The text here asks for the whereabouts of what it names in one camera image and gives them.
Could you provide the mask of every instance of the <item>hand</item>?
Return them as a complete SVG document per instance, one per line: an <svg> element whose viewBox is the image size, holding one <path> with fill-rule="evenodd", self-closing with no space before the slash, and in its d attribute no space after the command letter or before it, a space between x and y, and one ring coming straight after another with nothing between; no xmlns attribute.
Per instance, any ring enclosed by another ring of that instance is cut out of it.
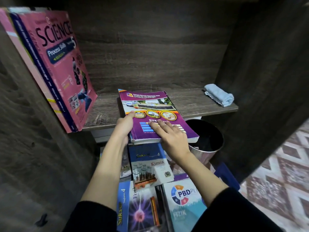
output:
<svg viewBox="0 0 309 232"><path fill-rule="evenodd" d="M126 117L119 118L116 127L114 129L114 132L112 133L112 136L126 138L126 142L128 142L128 133L133 128L134 114L135 114L134 111L131 111L129 114L126 115Z"/></svg>
<svg viewBox="0 0 309 232"><path fill-rule="evenodd" d="M187 135L178 126L169 121L166 124L158 120L159 125L149 122L150 127L162 138L161 144L168 156L182 166L187 156L191 155Z"/></svg>

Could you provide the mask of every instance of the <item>dark blue book spine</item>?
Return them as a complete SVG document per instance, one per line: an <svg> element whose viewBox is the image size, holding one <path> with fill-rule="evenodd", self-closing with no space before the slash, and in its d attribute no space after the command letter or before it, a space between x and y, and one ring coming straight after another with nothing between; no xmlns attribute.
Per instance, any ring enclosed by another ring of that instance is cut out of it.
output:
<svg viewBox="0 0 309 232"><path fill-rule="evenodd" d="M65 120L67 121L67 124L69 125L72 132L77 132L78 129L73 121L73 118L71 117L71 114L69 113L66 105L64 104L64 101L54 83L52 80L43 60L41 59L36 47L34 46L34 43L31 40L31 37L29 33L27 32L25 25L23 24L21 18L18 14L10 13L10 17L13 21L14 27L19 35L19 38L21 39L23 45L28 50L31 58L33 59L34 64L36 65L37 69L39 70L45 84L47 85L49 91L51 92L52 96L54 97L58 107L60 108Z"/></svg>

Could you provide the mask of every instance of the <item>person's left hand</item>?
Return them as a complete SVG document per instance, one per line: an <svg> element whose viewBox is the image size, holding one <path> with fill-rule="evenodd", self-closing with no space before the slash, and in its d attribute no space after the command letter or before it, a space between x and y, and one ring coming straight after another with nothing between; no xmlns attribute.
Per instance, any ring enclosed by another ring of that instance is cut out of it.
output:
<svg viewBox="0 0 309 232"><path fill-rule="evenodd" d="M133 128L133 117L135 115L134 111L131 111L129 114L126 115L124 118L119 118L114 129L112 135L120 137L120 138L128 138L128 133Z"/></svg>

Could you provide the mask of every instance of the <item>forearm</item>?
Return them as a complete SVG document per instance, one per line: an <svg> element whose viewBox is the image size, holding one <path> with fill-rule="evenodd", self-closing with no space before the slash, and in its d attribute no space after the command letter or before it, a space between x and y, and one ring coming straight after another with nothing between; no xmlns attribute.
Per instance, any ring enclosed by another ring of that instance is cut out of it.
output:
<svg viewBox="0 0 309 232"><path fill-rule="evenodd" d="M125 145L123 137L115 135L110 137L81 201L93 201L116 210L122 152Z"/></svg>
<svg viewBox="0 0 309 232"><path fill-rule="evenodd" d="M207 207L228 186L206 168L191 152L180 163L204 199Z"/></svg>

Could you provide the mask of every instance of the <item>trash bin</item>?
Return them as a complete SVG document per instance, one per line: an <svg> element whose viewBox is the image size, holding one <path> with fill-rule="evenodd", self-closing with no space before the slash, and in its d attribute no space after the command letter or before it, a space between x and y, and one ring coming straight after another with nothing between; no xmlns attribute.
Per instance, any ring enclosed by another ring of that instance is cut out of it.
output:
<svg viewBox="0 0 309 232"><path fill-rule="evenodd" d="M207 164L222 148L223 135L214 125L204 120L192 119L186 122L200 136L196 143L189 144L189 149L203 164Z"/></svg>

